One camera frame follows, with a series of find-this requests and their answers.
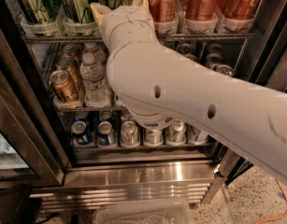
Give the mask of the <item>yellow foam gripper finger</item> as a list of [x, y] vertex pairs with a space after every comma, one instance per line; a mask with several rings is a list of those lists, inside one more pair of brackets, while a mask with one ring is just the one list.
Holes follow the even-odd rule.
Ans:
[[150, 10], [149, 9], [149, 0], [133, 0], [132, 6], [133, 7], [143, 7], [146, 10]]
[[108, 13], [111, 12], [111, 9], [99, 3], [90, 3], [90, 7], [93, 13], [94, 20], [97, 26], [100, 27], [103, 19], [106, 17]]

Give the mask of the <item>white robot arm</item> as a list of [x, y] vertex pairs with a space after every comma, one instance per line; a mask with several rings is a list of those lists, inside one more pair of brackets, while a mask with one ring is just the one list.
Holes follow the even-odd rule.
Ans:
[[108, 83], [136, 121], [180, 119], [287, 185], [287, 94], [228, 77], [160, 44], [144, 5], [91, 5], [109, 51]]

